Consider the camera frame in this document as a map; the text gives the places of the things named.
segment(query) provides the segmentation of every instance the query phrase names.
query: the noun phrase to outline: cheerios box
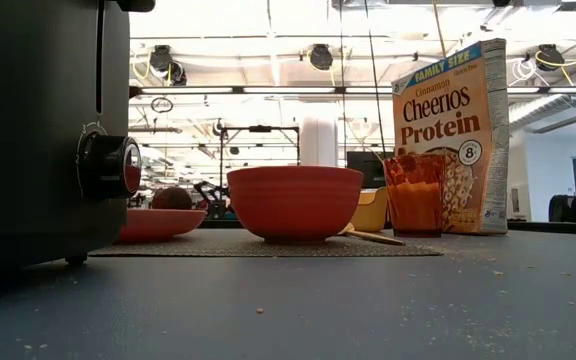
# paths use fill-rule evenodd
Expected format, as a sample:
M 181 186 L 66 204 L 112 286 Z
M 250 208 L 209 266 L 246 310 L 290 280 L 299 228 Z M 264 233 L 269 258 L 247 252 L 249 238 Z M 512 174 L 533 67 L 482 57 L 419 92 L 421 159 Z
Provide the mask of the cheerios box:
M 443 231 L 506 233 L 505 40 L 473 44 L 392 89 L 396 154 L 445 155 Z

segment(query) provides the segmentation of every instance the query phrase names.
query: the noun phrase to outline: placemat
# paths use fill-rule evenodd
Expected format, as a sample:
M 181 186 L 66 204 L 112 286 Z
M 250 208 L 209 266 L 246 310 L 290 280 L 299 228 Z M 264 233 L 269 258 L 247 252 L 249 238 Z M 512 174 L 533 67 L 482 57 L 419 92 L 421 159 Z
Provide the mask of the placemat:
M 384 245 L 352 237 L 336 236 L 322 245 L 268 245 L 246 230 L 195 230 L 172 241 L 152 244 L 122 244 L 90 253 L 91 256 L 168 257 L 349 257 L 435 256 L 441 253 L 421 246 Z

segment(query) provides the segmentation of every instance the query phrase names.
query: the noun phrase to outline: blue table surface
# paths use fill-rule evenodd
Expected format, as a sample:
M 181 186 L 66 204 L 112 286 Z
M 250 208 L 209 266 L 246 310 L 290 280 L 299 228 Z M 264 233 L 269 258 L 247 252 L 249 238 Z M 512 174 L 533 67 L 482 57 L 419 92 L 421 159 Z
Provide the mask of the blue table surface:
M 576 235 L 411 242 L 445 256 L 31 267 L 0 279 L 0 359 L 576 359 Z

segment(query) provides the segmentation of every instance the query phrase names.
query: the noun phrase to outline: wooden spoon handle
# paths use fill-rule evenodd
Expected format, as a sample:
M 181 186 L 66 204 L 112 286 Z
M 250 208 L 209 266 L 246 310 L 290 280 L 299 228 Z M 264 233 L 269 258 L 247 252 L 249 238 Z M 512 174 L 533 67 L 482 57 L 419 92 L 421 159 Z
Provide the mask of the wooden spoon handle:
M 374 241 L 374 242 L 378 242 L 378 243 L 382 243 L 382 244 L 406 246 L 406 243 L 403 241 L 391 239 L 389 237 L 385 237 L 385 236 L 381 236 L 381 235 L 377 235 L 377 234 L 370 234 L 370 233 L 365 233 L 365 232 L 361 232 L 361 231 L 354 231 L 354 230 L 348 231 L 347 234 L 356 236 L 358 238 L 362 238 L 364 240 Z

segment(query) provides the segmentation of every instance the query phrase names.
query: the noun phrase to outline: red bowl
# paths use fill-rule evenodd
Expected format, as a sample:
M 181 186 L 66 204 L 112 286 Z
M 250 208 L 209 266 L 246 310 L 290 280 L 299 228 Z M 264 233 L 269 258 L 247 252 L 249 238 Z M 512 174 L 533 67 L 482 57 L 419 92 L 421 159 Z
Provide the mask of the red bowl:
M 166 241 L 194 230 L 205 217 L 203 210 L 128 209 L 116 243 Z
M 276 166 L 228 173 L 237 218 L 270 243 L 318 243 L 350 222 L 363 174 L 321 166 Z

